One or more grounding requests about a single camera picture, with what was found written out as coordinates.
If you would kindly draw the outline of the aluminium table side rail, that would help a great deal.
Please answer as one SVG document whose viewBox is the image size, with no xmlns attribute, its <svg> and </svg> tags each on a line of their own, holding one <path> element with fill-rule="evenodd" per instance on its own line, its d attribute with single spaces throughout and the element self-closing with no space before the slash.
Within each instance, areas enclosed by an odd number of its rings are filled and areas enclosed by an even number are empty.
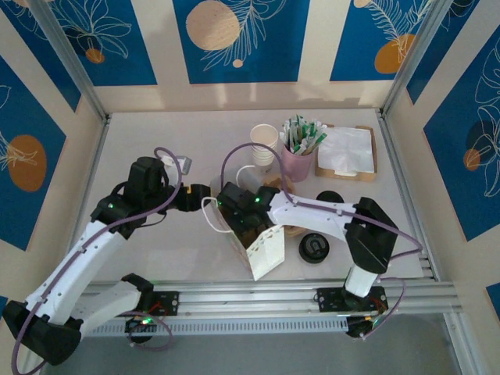
<svg viewBox="0 0 500 375">
<path fill-rule="evenodd" d="M 451 287 L 454 287 L 454 283 L 449 277 L 445 276 L 438 259 L 432 253 L 432 246 L 427 238 L 423 222 L 416 210 L 411 191 L 409 190 L 407 174 L 402 164 L 397 144 L 391 133 L 391 127 L 380 110 L 377 110 L 376 114 L 380 132 L 391 161 L 391 167 L 395 174 L 399 194 L 402 197 L 402 204 L 409 221 L 411 233 L 423 246 L 419 257 L 427 261 L 434 285 L 449 284 Z M 452 307 L 449 312 L 443 312 L 442 316 L 460 373 L 462 375 L 488 375 L 488 366 L 483 363 L 484 356 L 463 307 L 461 305 Z"/>
<path fill-rule="evenodd" d="M 91 165 L 89 172 L 87 174 L 86 180 L 84 182 L 84 190 L 81 196 L 80 204 L 78 205 L 76 221 L 73 225 L 71 236 L 67 242 L 66 251 L 61 259 L 61 265 L 65 264 L 66 257 L 71 252 L 73 246 L 77 243 L 77 238 L 81 234 L 82 228 L 85 226 L 86 222 L 89 221 L 88 217 L 88 202 L 91 195 L 91 189 L 95 181 L 95 175 L 97 173 L 98 164 L 100 162 L 102 152 L 105 146 L 105 141 L 109 132 L 109 126 L 112 116 L 108 115 L 106 119 L 102 122 L 102 130 L 98 137 L 98 142 L 93 151 L 91 158 Z"/>
</svg>

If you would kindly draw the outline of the aluminium frame post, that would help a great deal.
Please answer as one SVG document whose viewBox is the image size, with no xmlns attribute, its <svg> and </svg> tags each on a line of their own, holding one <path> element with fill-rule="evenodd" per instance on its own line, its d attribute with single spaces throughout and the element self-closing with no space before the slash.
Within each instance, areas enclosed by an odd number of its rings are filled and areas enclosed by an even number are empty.
<svg viewBox="0 0 500 375">
<path fill-rule="evenodd" d="M 29 10 L 58 56 L 59 61 L 63 64 L 66 72 L 77 86 L 77 89 L 87 100 L 94 114 L 101 121 L 106 123 L 109 114 L 106 112 L 104 105 L 94 89 L 93 83 L 48 3 L 45 0 L 26 1 Z"/>
<path fill-rule="evenodd" d="M 425 51 L 428 49 L 430 42 L 440 27 L 441 21 L 445 17 L 451 2 L 452 0 L 433 0 L 431 2 L 429 12 L 425 16 L 419 31 L 417 32 L 415 39 L 395 76 L 383 105 L 380 107 L 380 117 L 382 119 L 387 119 L 391 110 L 398 101 L 399 95 L 405 90 L 407 83 L 413 76 L 418 64 L 423 58 Z"/>
</svg>

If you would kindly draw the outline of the black electronics module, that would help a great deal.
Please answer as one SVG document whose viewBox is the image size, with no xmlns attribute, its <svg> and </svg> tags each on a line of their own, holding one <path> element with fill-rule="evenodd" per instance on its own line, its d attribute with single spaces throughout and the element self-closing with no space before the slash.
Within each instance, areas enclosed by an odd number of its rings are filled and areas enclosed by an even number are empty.
<svg viewBox="0 0 500 375">
<path fill-rule="evenodd" d="M 377 328 L 380 322 L 380 316 L 350 316 L 347 318 L 347 335 L 350 338 L 364 340 Z"/>
<path fill-rule="evenodd" d="M 157 325 L 152 318 L 133 316 L 125 322 L 125 334 L 131 344 L 144 344 L 152 339 Z"/>
</svg>

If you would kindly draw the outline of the white paper napkins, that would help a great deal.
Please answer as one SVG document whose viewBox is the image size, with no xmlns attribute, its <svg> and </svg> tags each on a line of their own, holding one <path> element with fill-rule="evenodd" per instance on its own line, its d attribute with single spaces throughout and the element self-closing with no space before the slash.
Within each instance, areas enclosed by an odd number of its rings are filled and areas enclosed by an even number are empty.
<svg viewBox="0 0 500 375">
<path fill-rule="evenodd" d="M 373 148 L 370 130 L 328 127 L 318 147 L 318 167 L 342 176 L 373 173 Z"/>
</svg>

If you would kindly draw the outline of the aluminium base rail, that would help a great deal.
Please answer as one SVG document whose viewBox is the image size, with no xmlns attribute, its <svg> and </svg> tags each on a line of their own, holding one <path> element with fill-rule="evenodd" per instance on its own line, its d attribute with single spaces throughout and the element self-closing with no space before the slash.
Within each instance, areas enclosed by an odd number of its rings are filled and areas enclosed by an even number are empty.
<svg viewBox="0 0 500 375">
<path fill-rule="evenodd" d="M 164 282 L 157 291 L 180 293 L 179 317 L 278 317 L 317 316 L 314 300 L 318 288 L 340 287 L 339 279 L 265 280 L 235 282 Z M 389 306 L 399 303 L 397 313 L 460 313 L 455 286 L 429 278 L 386 280 L 384 287 Z"/>
</svg>

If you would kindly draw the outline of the pink holder cup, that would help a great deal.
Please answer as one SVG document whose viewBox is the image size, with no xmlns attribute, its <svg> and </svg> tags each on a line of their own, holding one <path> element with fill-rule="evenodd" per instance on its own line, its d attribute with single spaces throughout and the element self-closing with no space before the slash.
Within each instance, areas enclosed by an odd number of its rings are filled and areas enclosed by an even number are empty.
<svg viewBox="0 0 500 375">
<path fill-rule="evenodd" d="M 295 155 L 285 146 L 281 149 L 281 162 L 285 175 L 292 182 L 302 182 L 309 175 L 309 169 L 313 161 L 313 154 Z"/>
</svg>

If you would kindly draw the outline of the stack of white paper cups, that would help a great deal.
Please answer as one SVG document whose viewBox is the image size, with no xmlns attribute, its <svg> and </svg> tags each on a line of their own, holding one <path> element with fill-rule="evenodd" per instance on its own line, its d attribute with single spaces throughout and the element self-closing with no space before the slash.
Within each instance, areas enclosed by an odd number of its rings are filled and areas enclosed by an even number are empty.
<svg viewBox="0 0 500 375">
<path fill-rule="evenodd" d="M 270 149 L 276 150 L 279 134 L 275 127 L 269 124 L 259 124 L 252 128 L 250 139 L 252 143 L 267 146 L 251 147 L 253 162 L 260 173 L 268 173 L 272 169 L 275 155 Z"/>
</svg>

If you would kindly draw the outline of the brown napkin tray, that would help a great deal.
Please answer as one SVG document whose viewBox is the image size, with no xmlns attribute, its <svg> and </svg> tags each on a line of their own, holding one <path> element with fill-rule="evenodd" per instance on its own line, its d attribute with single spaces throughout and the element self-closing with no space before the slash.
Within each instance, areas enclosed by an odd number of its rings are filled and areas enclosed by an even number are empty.
<svg viewBox="0 0 500 375">
<path fill-rule="evenodd" d="M 328 178 L 337 178 L 337 179 L 345 179 L 345 180 L 356 180 L 356 181 L 362 181 L 362 182 L 372 182 L 375 180 L 377 176 L 377 145 L 375 141 L 375 135 L 374 135 L 374 130 L 372 127 L 364 127 L 364 126 L 357 126 L 353 128 L 360 128 L 360 129 L 367 129 L 370 130 L 371 132 L 371 137 L 372 137 L 372 148 L 373 148 L 373 161 L 374 161 L 374 172 L 373 173 L 358 173 L 355 176 L 342 176 L 336 174 L 333 170 L 323 170 L 318 167 L 318 156 L 316 154 L 316 175 L 318 177 L 328 177 Z"/>
</svg>

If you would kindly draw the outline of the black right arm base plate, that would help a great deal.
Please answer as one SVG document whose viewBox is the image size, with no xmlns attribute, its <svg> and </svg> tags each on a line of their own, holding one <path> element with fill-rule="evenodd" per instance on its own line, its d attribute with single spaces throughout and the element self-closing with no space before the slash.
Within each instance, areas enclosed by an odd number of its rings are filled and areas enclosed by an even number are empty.
<svg viewBox="0 0 500 375">
<path fill-rule="evenodd" d="M 358 297 L 343 287 L 322 287 L 316 290 L 315 301 L 321 313 L 384 313 L 388 302 L 383 287 L 371 287 L 366 297 Z"/>
</svg>

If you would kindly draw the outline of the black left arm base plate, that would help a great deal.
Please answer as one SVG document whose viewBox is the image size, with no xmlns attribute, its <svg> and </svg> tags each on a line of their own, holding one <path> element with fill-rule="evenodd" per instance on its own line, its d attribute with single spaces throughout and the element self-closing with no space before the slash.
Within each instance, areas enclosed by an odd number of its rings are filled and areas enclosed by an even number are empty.
<svg viewBox="0 0 500 375">
<path fill-rule="evenodd" d="M 180 305 L 179 297 L 178 291 L 154 291 L 148 313 L 152 316 L 176 316 Z"/>
</svg>

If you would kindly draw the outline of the cartoon print paper gift bag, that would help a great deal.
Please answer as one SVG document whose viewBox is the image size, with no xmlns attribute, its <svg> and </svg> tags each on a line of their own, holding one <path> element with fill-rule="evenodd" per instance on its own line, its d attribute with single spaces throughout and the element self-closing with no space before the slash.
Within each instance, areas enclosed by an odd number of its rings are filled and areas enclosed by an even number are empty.
<svg viewBox="0 0 500 375">
<path fill-rule="evenodd" d="M 264 186 L 264 178 L 274 174 L 279 173 L 260 173 L 252 164 L 237 165 L 226 170 L 224 181 L 256 193 L 261 186 Z M 283 187 L 286 187 L 285 177 L 281 176 L 281 178 Z M 212 230 L 225 236 L 232 249 L 239 254 L 245 266 L 251 271 L 253 280 L 259 280 L 284 261 L 284 227 L 273 225 L 272 228 L 261 233 L 249 248 L 245 249 L 218 208 L 216 196 L 221 192 L 220 178 L 215 177 L 209 186 L 211 188 L 211 202 L 202 209 L 207 224 Z"/>
</svg>

